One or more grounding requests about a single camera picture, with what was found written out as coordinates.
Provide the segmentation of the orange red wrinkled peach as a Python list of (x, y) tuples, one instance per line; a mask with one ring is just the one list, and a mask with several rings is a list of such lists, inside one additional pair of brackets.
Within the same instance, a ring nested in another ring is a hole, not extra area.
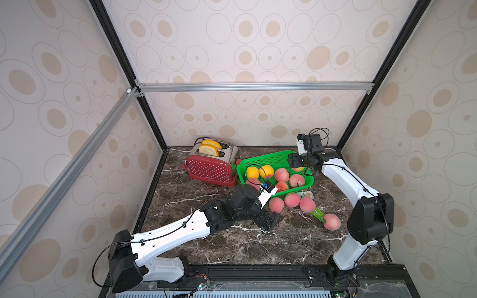
[(278, 189), (278, 192), (283, 192), (289, 190), (288, 183), (285, 181), (278, 181), (276, 184), (276, 187)]

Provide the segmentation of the pink peach with stem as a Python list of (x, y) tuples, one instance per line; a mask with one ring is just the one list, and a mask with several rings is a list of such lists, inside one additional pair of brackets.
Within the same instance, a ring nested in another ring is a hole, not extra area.
[(259, 191), (261, 189), (261, 185), (262, 185), (261, 182), (257, 178), (249, 178), (246, 181), (246, 184), (253, 186), (257, 191)]

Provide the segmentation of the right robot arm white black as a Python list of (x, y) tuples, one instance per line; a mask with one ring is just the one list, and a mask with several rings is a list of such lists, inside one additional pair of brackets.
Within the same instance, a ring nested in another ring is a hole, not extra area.
[(349, 234), (328, 261), (330, 276), (350, 273), (371, 247), (392, 233), (395, 201), (361, 180), (336, 151), (322, 145), (319, 134), (299, 134), (296, 144), (298, 152), (289, 154), (289, 166), (320, 171), (353, 206), (347, 221)]

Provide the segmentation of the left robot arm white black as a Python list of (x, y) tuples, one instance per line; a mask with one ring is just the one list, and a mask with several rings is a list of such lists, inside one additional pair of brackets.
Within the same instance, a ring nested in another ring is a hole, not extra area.
[(185, 258), (161, 255), (184, 243), (227, 230), (240, 221), (253, 221), (269, 231), (282, 220), (277, 212), (268, 212), (267, 202), (277, 193), (272, 183), (260, 189), (241, 185), (225, 199), (202, 202), (190, 215), (150, 232), (130, 234), (122, 230), (104, 252), (108, 254), (109, 284), (112, 293), (123, 293), (143, 281), (174, 283), (190, 270)]

